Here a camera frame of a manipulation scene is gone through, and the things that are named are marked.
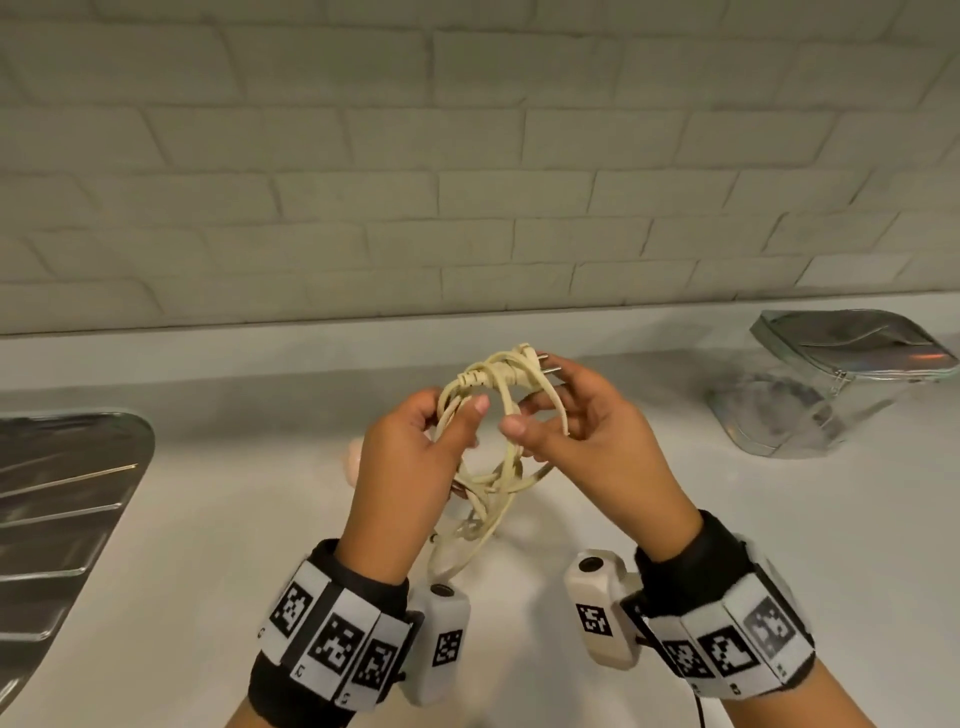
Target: cream-colored cable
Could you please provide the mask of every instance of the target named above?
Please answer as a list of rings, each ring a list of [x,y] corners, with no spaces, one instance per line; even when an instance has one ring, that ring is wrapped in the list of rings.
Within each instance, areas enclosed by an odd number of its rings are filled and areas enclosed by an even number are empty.
[[[510,395],[511,385],[524,387],[531,392],[546,392],[560,413],[564,435],[569,434],[564,404],[553,384],[540,369],[537,352],[529,344],[520,344],[508,352],[498,352],[467,367],[454,381],[446,385],[437,402],[438,424],[434,439],[443,434],[457,410],[479,387],[495,389],[500,393],[505,414],[519,414],[519,407]],[[447,534],[438,534],[434,540],[434,548],[427,564],[431,583],[448,581],[459,573],[480,546],[490,538],[514,502],[516,494],[540,482],[553,470],[552,465],[546,464],[532,475],[523,477],[523,464],[520,460],[522,454],[521,448],[508,441],[503,462],[486,475],[471,474],[463,460],[460,461],[454,480],[463,487],[471,510],[456,528]],[[437,571],[438,553],[456,540],[471,542],[472,546],[466,556],[452,567]]]

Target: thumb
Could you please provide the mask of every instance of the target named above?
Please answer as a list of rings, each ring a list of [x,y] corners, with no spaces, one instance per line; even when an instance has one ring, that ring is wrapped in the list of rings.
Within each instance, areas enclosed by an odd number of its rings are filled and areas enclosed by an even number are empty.
[[[512,443],[553,463],[568,476],[576,472],[581,443],[571,440],[540,420],[523,415],[508,415],[500,421],[500,431]]]
[[[456,466],[463,457],[464,450],[472,446],[476,440],[477,427],[480,426],[488,409],[490,409],[490,398],[487,395],[468,398],[457,410],[434,447],[440,449]]]

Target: brick wall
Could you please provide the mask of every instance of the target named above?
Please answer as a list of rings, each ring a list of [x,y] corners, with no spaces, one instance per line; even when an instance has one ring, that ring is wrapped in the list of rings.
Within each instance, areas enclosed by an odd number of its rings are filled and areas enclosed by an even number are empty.
[[[0,16],[0,332],[960,288],[957,0]]]

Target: person's left hand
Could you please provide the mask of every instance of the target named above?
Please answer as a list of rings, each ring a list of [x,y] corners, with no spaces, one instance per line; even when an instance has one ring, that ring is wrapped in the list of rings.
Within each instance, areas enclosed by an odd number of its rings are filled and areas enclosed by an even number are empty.
[[[403,583],[490,408],[486,395],[471,398],[433,443],[423,432],[436,423],[439,395],[439,389],[411,395],[364,437],[356,493],[336,557],[370,579]]]

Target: fingernail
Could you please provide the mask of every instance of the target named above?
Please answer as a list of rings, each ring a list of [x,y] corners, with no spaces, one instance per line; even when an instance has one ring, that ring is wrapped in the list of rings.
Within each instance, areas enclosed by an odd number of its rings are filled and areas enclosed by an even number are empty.
[[[486,415],[487,410],[490,409],[490,398],[487,395],[480,395],[471,399],[473,400],[473,408],[481,415]]]
[[[518,415],[509,415],[500,421],[500,431],[511,440],[523,437],[527,424]]]

